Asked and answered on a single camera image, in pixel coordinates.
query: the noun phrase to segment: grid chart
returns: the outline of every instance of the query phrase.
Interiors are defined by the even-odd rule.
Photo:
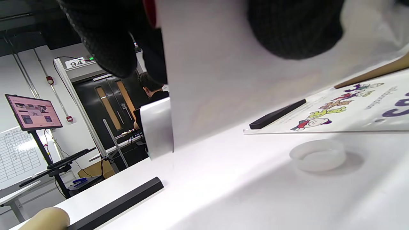
[[[29,133],[14,130],[0,137],[0,183],[41,165]]]

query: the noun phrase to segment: desk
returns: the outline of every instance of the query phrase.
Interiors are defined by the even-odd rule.
[[[130,141],[130,143],[134,143],[134,142],[137,142],[137,141],[140,141],[142,139],[142,137],[141,137],[141,135],[139,135],[139,136],[137,136],[137,137],[134,137],[134,138],[132,138],[132,140]],[[119,143],[118,145],[119,145],[119,147],[120,148],[122,148],[122,147],[125,147],[126,145],[128,145],[129,144],[129,142],[128,141],[124,141],[124,142],[121,142],[121,143]],[[111,153],[114,153],[115,151],[116,151],[116,146],[114,146],[114,147],[111,147],[111,148],[109,148],[109,149],[107,149],[107,150],[105,150],[106,151],[106,154],[111,154]],[[96,160],[96,159],[98,159],[98,158],[101,158],[101,155],[100,154],[96,154],[95,156],[93,156],[93,157],[91,157],[89,160],[88,160],[88,162],[91,162],[91,161],[93,161],[93,160]]]
[[[34,186],[36,186],[37,184],[39,184],[41,181],[36,181],[30,185],[27,185],[26,187],[15,191],[3,198],[0,198],[0,207],[4,207],[4,206],[10,206],[11,210],[14,212],[14,214],[16,215],[18,221],[20,223],[23,223],[24,221],[26,221],[28,219],[27,214],[24,212],[23,206],[21,205],[20,201],[18,200],[18,198],[20,196],[22,196],[25,192],[29,191],[30,189],[32,189]]]
[[[229,223],[257,223],[257,229],[342,225],[381,230],[409,225],[409,153],[403,147],[409,134],[243,135],[248,124],[153,161],[147,158],[56,207],[73,223],[158,176],[165,186],[161,192],[100,229],[229,229]],[[327,138],[342,141],[354,153],[350,171],[316,175],[293,167],[288,154],[294,146]]]

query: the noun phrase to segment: dark hair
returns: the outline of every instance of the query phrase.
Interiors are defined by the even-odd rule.
[[[162,84],[159,84],[159,83],[155,82],[152,79],[152,77],[149,76],[149,74],[147,72],[142,73],[141,75],[139,75],[138,81],[139,81],[139,86],[141,86],[141,88],[146,87],[150,91],[159,90],[159,89],[161,89],[163,87]]]

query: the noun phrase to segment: black door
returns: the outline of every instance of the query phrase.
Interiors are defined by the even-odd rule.
[[[148,101],[136,77],[91,79],[74,83],[74,88],[105,149],[113,147],[114,142],[103,119],[106,119],[114,136],[118,136],[133,128],[133,110]]]

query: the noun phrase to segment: ceiling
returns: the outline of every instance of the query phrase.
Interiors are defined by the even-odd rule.
[[[56,0],[0,0],[0,56],[48,45],[53,50],[80,43]]]

